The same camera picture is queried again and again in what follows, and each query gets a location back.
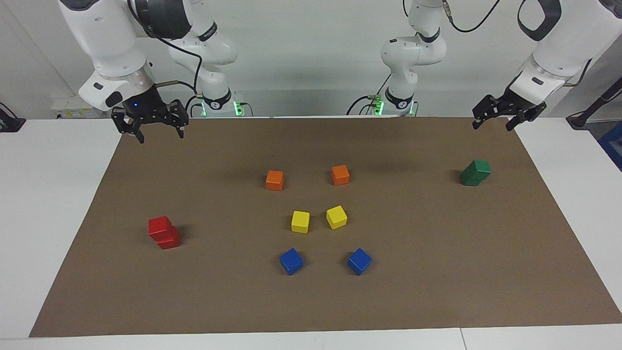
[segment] red cube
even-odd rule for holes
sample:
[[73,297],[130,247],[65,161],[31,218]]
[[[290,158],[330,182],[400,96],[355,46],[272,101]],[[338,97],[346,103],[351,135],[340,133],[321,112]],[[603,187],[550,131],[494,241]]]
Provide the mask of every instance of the red cube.
[[172,237],[169,239],[159,240],[157,244],[162,249],[171,249],[179,247],[179,231],[175,226],[171,227]]
[[166,216],[149,220],[149,236],[159,242],[173,238],[173,225]]

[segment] black stand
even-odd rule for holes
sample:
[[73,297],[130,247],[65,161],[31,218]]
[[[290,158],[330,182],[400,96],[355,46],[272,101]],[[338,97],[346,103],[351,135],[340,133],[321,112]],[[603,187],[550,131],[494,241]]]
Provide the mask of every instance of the black stand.
[[13,118],[0,108],[0,133],[17,133],[26,119]]
[[568,124],[575,130],[584,130],[585,123],[587,120],[596,113],[600,107],[606,105],[614,98],[618,92],[622,90],[622,78],[618,79],[601,97],[599,97],[592,105],[585,110],[580,116],[576,117],[567,117],[566,120]]

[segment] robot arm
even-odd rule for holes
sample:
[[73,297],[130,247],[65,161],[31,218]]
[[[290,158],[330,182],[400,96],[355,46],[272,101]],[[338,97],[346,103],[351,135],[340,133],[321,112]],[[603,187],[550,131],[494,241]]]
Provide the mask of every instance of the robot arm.
[[442,0],[413,0],[409,24],[416,31],[412,37],[398,37],[384,43],[382,59],[391,69],[389,85],[384,91],[389,114],[405,115],[413,104],[418,77],[413,68],[439,63],[447,52],[440,36],[444,17]]
[[545,14],[535,30],[519,26],[537,48],[499,98],[487,95],[473,109],[473,127],[497,116],[514,116],[508,131],[535,120],[544,100],[563,87],[622,32],[622,0],[538,0]]
[[[169,47],[169,54],[175,62],[192,73],[197,71],[201,57],[197,79],[199,97],[210,113],[229,113],[236,111],[235,93],[226,82],[225,75],[217,66],[235,62],[238,48],[235,43],[218,30],[204,0],[131,0],[131,10],[136,10],[137,21],[145,27],[148,34],[156,34],[173,39],[171,44],[191,52],[188,55]],[[169,6],[167,13],[162,13],[164,5]],[[171,21],[183,15],[187,19],[181,24]]]
[[[143,143],[143,124],[164,123],[183,138],[188,113],[179,100],[164,103],[153,82],[145,55],[136,47],[136,33],[124,7],[129,7],[147,34],[173,39],[182,49],[203,61],[197,87],[206,101],[222,102],[224,110],[232,100],[224,75],[216,64],[237,58],[233,43],[218,32],[202,0],[58,0],[62,14],[82,49],[91,57],[95,72],[79,94],[100,110],[112,108],[112,118],[121,133]],[[173,58],[194,72],[198,58],[175,52]],[[121,103],[123,109],[116,108]]]

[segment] wooden block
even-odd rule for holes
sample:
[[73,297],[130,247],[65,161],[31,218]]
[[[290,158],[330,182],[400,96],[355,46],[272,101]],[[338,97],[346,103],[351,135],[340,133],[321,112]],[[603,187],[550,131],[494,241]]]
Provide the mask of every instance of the wooden block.
[[179,231],[175,228],[175,226],[171,227],[172,236],[171,238],[159,240],[157,242],[158,246],[162,249],[171,249],[179,247]]
[[266,188],[271,191],[283,190],[284,175],[282,171],[270,170],[266,176]]
[[281,262],[283,269],[285,269],[285,272],[287,272],[290,276],[295,274],[296,271],[300,270],[302,265],[304,265],[302,257],[294,248],[291,248],[285,254],[281,255],[279,261]]
[[171,228],[173,225],[170,223],[170,220],[166,216],[156,217],[155,219],[149,220],[149,237],[151,237],[156,242],[160,240],[166,240],[173,237],[173,232]]
[[348,266],[355,274],[360,276],[369,267],[371,261],[372,258],[363,249],[359,248],[348,259]]
[[479,186],[490,173],[490,164],[487,161],[474,160],[462,172],[462,184],[464,186]]
[[348,216],[342,206],[337,206],[326,211],[326,219],[330,228],[336,230],[348,223]]
[[333,184],[335,186],[348,184],[350,182],[350,172],[348,172],[348,167],[345,165],[333,167],[331,177],[333,178]]
[[292,216],[292,232],[307,234],[309,232],[309,220],[311,214],[308,212],[295,211]]

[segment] brown paper mat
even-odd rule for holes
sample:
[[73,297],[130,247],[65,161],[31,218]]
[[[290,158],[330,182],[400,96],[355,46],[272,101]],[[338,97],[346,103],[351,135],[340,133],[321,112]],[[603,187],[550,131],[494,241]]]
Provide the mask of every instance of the brown paper mat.
[[[200,120],[123,137],[31,336],[622,323],[504,120]],[[490,161],[480,187],[459,183]],[[334,187],[332,166],[351,183]],[[285,172],[283,192],[264,188]],[[331,231],[325,211],[348,225]],[[289,232],[311,212],[308,235]],[[147,235],[167,215],[182,246]],[[304,268],[288,277],[279,255]],[[362,247],[361,277],[346,266]]]

